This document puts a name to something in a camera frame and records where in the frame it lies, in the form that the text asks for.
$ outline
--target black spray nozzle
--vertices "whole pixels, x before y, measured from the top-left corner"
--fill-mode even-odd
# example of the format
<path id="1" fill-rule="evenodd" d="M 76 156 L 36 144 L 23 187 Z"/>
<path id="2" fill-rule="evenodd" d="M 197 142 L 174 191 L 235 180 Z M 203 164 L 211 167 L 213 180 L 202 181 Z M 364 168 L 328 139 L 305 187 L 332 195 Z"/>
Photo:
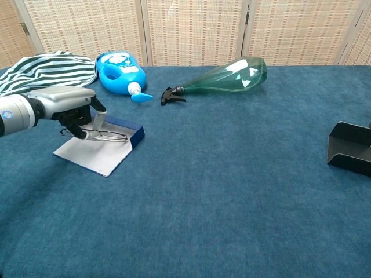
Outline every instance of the black spray nozzle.
<path id="1" fill-rule="evenodd" d="M 181 97 L 184 93 L 183 86 L 176 86 L 175 88 L 168 87 L 163 93 L 161 97 L 161 105 L 164 106 L 166 103 L 170 103 L 172 101 L 186 101 L 184 97 Z"/>

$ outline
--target black holder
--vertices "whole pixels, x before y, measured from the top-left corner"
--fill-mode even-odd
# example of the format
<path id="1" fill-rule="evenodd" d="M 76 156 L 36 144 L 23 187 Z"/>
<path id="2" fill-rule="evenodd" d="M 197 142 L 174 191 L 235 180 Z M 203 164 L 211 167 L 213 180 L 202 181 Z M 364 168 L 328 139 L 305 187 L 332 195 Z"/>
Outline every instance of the black holder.
<path id="1" fill-rule="evenodd" d="M 329 136 L 327 163 L 371 177 L 371 128 L 338 122 Z"/>

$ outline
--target table surface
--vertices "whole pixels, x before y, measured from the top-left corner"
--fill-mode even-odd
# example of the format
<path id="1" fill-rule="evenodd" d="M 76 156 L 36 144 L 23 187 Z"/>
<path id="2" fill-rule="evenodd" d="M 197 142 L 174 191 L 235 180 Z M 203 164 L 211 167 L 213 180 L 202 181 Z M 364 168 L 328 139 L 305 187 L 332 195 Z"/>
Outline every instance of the table surface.
<path id="1" fill-rule="evenodd" d="M 160 106 L 209 69 L 144 68 L 141 104 L 89 86 L 146 133 L 109 178 L 52 155 L 57 122 L 2 137 L 0 274 L 368 277 L 371 179 L 326 156 L 338 121 L 371 121 L 371 67 L 268 67 L 248 93 Z"/>

